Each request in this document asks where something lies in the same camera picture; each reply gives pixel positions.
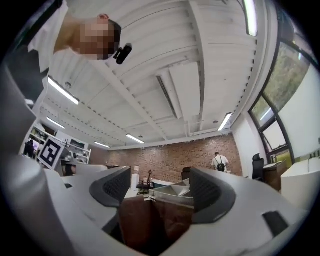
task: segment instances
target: table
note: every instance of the table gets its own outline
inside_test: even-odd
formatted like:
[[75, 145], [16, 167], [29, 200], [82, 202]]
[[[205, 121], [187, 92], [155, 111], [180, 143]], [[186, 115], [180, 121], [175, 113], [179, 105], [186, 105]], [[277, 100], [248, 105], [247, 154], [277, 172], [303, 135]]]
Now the table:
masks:
[[276, 191], [281, 190], [281, 175], [287, 170], [286, 161], [280, 161], [275, 165], [270, 164], [263, 167], [264, 182]]
[[300, 209], [310, 210], [319, 192], [320, 158], [297, 162], [281, 175], [281, 194]]

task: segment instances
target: red brick wall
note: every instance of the red brick wall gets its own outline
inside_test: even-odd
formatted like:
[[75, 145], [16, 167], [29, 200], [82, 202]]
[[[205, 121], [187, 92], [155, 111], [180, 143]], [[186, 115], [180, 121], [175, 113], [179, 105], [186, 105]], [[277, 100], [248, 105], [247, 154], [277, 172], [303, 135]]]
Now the red brick wall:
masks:
[[184, 167], [212, 169], [216, 151], [228, 159], [228, 171], [242, 176], [239, 152], [232, 134], [145, 149], [103, 151], [105, 153], [92, 151], [92, 164], [108, 161], [108, 165], [131, 166], [132, 172], [134, 166], [139, 166], [140, 179], [147, 178], [148, 171], [152, 170], [152, 179], [179, 182]]

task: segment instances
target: white desk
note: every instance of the white desk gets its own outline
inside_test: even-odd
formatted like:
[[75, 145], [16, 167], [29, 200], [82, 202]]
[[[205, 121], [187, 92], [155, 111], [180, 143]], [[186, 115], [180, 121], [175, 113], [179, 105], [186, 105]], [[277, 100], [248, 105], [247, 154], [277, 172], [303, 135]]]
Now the white desk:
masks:
[[281, 194], [300, 209], [310, 210], [320, 187], [320, 159], [295, 163], [281, 175]]

